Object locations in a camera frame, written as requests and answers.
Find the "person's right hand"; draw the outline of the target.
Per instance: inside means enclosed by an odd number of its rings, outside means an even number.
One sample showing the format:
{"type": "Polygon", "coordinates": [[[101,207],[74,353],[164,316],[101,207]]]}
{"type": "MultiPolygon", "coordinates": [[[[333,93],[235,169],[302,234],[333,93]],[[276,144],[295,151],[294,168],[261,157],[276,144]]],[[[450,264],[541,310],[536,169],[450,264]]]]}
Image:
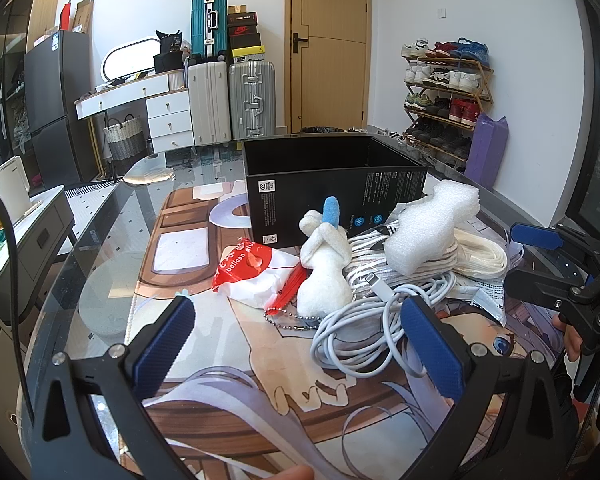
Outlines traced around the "person's right hand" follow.
{"type": "Polygon", "coordinates": [[[580,358],[582,338],[573,326],[562,322],[557,314],[553,316],[552,323],[564,334],[564,347],[568,360],[576,362],[580,358]]]}

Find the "person's left hand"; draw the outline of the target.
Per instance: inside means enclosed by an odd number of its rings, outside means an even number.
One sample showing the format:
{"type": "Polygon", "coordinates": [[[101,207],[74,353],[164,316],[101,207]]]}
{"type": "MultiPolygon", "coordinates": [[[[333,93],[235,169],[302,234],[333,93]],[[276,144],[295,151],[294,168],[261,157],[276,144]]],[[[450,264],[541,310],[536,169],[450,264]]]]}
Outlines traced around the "person's left hand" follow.
{"type": "Polygon", "coordinates": [[[314,470],[306,465],[297,465],[268,477],[266,480],[313,480],[314,470]]]}

